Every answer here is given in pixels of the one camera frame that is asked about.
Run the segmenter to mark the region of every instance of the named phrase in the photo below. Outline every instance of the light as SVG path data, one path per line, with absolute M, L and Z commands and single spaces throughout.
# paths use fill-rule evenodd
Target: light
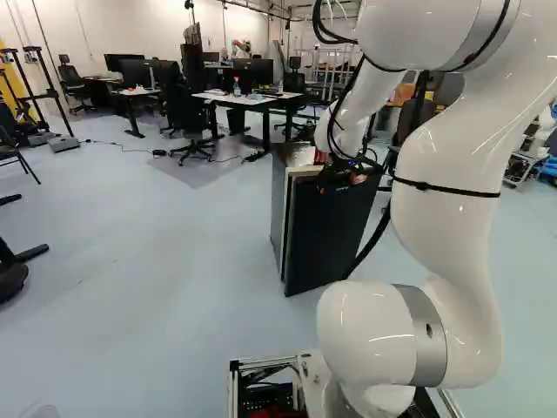
M 379 340 L 388 340 L 390 338 L 407 338 L 407 337 L 414 337 L 414 334 L 387 335 L 385 337 L 371 338 L 369 340 L 369 342 L 375 342 L 375 341 L 379 341 Z

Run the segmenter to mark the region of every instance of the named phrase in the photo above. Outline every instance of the yellow object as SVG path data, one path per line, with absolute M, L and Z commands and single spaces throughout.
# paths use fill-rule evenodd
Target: yellow object
M 6 48 L 6 46 L 4 45 L 2 38 L 0 38 L 0 49 L 2 48 Z M 14 91 L 14 93 L 16 93 L 16 96 L 19 98 L 26 97 L 27 93 L 25 92 L 25 87 L 23 87 L 23 83 L 19 79 L 19 76 L 17 75 L 17 69 L 15 65 L 4 64 L 3 62 L 0 61 L 0 68 L 6 70 L 6 76 L 8 76 L 8 80 L 10 80 L 11 88 Z M 8 107 L 10 107 L 11 112 L 15 117 L 17 115 L 17 104 L 14 98 L 11 96 L 10 89 L 8 88 L 8 85 L 6 85 L 6 82 L 3 79 L 3 77 L 0 77 L 0 91 L 2 92 L 4 102 L 6 102 Z M 37 119 L 34 109 L 30 110 L 30 115 L 32 118 Z

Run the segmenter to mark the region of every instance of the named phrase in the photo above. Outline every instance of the black cable on floor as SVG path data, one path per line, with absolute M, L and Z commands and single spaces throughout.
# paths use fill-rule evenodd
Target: black cable on floor
M 104 141 L 96 141 L 95 139 L 86 139 L 85 141 L 80 141 L 80 144 L 82 144 L 83 142 L 87 144 L 116 145 L 121 148 L 122 152 L 148 152 L 150 154 L 153 153 L 153 151 L 151 150 L 134 150 L 134 149 L 126 150 L 124 146 L 122 144 L 119 144 L 118 142 L 104 142 Z

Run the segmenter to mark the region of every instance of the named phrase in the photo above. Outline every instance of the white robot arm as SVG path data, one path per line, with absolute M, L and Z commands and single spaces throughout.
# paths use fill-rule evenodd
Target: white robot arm
M 319 302 L 323 357 L 360 415 L 376 416 L 386 391 L 404 397 L 415 386 L 472 388 L 501 364 L 487 243 L 509 156 L 557 93 L 556 21 L 557 3 L 548 0 L 362 6 L 357 35 L 368 60 L 337 113 L 338 147 L 327 137 L 331 113 L 319 121 L 321 151 L 357 153 L 367 118 L 402 77 L 380 68 L 462 71 L 466 87 L 406 139 L 396 165 L 393 225 L 432 276 L 420 288 L 339 282 Z

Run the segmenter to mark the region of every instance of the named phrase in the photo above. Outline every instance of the chair leg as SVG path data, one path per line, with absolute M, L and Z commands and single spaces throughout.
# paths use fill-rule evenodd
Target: chair leg
M 19 161 L 19 164 L 21 164 L 21 166 L 23 167 L 23 171 L 25 172 L 25 174 L 29 174 L 29 170 L 27 170 L 27 167 L 25 166 L 23 161 L 19 158 L 17 160 Z
M 29 170 L 29 172 L 31 173 L 31 176 L 33 176 L 33 178 L 35 179 L 35 181 L 37 182 L 38 185 L 41 184 L 41 180 L 38 179 L 37 175 L 35 174 L 35 172 L 33 172 L 33 170 L 31 169 L 29 163 L 27 162 L 27 160 L 25 158 L 23 158 L 23 155 L 21 155 L 21 152 L 19 150 L 17 150 L 17 158 L 19 159 L 19 162 L 25 165 L 27 165 L 27 169 Z

